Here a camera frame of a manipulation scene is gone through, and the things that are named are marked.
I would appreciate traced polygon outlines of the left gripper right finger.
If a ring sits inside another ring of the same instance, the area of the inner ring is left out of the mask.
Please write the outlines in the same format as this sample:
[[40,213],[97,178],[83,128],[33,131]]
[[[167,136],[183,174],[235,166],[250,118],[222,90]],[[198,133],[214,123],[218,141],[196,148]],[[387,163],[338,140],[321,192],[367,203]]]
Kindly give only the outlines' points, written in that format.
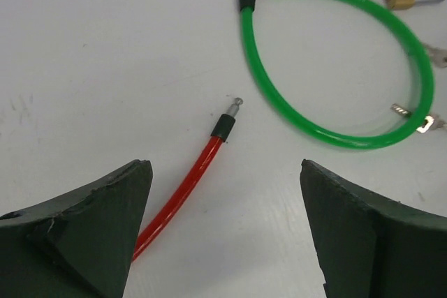
[[446,217],[311,160],[302,162],[300,186],[326,297],[446,296]]

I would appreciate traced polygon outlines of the red cable lock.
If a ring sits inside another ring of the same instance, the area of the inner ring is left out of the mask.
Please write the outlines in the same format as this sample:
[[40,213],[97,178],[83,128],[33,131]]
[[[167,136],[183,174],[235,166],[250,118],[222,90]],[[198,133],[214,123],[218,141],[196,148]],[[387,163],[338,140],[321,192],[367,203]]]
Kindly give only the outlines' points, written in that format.
[[167,225],[174,218],[186,202],[198,182],[202,179],[204,173],[210,166],[214,157],[218,153],[222,144],[226,142],[235,122],[236,115],[240,110],[243,100],[239,97],[233,100],[230,107],[223,113],[215,124],[208,143],[200,153],[196,162],[189,170],[188,174],[172,194],[169,200],[161,208],[158,214],[152,219],[146,228],[138,235],[132,261],[135,261],[145,249],[160,235]]

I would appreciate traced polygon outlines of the green cable lock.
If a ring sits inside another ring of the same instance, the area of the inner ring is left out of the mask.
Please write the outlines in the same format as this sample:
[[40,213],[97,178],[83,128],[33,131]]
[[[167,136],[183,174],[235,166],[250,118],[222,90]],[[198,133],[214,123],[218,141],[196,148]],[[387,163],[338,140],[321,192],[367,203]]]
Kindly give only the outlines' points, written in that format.
[[270,106],[347,149],[397,144],[420,127],[434,74],[417,36],[372,0],[238,0],[242,48]]

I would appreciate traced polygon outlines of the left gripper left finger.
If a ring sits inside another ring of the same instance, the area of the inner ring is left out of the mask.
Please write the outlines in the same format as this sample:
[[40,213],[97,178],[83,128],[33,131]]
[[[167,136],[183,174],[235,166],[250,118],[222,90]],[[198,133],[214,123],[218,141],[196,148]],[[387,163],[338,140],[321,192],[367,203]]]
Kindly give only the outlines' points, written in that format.
[[122,297],[152,179],[134,160],[1,216],[1,296]]

